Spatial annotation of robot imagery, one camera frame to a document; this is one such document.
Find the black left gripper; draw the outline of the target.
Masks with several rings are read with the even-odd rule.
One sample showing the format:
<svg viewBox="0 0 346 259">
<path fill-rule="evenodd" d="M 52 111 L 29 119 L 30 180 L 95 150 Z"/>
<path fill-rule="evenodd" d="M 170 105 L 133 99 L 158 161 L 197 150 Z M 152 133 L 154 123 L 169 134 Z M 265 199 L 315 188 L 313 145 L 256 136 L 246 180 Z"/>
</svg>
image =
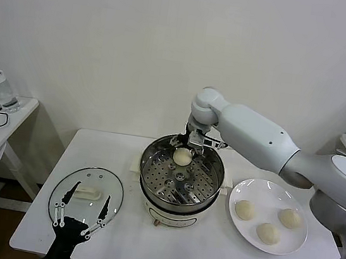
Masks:
<svg viewBox="0 0 346 259">
<path fill-rule="evenodd" d="M 95 231 L 106 226 L 105 219 L 111 200 L 110 195 L 99 212 L 96 223 L 90 227 L 75 218 L 65 217 L 65 206 L 71 201 L 79 185 L 80 181 L 76 182 L 70 190 L 65 192 L 62 200 L 54 203 L 53 231 L 55 238 L 48 252 L 41 259 L 71 259 L 76 245 L 84 243 L 86 239 L 91 238 Z"/>
</svg>

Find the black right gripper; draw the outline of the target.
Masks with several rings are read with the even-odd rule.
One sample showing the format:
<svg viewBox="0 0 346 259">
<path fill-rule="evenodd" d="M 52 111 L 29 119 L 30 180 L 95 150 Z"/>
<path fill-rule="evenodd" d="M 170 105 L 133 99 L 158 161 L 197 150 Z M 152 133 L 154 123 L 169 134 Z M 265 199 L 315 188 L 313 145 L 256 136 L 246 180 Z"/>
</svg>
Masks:
<svg viewBox="0 0 346 259">
<path fill-rule="evenodd" d="M 187 148 L 191 148 L 192 156 L 202 156 L 204 154 L 204 146 L 198 146 L 196 144 L 191 145 L 190 143 L 191 133 L 195 130 L 194 126 L 190 122 L 187 122 L 187 125 L 185 127 L 186 131 L 183 135 L 182 142 L 181 140 L 179 140 L 178 136 L 173 136 L 170 139 L 170 146 L 175 149 L 186 146 Z"/>
</svg>

